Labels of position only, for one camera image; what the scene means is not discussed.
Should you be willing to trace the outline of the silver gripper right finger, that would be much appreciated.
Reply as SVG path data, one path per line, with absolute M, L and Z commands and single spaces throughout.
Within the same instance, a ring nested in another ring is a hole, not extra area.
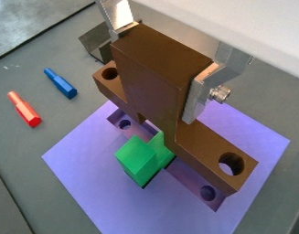
M 209 101 L 225 101 L 231 90 L 222 84 L 243 73 L 251 61 L 249 54 L 222 42 L 218 43 L 213 63 L 192 79 L 181 121 L 190 124 Z

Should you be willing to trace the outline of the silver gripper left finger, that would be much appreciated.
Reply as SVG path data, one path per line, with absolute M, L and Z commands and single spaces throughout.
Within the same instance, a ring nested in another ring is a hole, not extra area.
M 136 25 L 128 0 L 94 0 L 114 42 Z

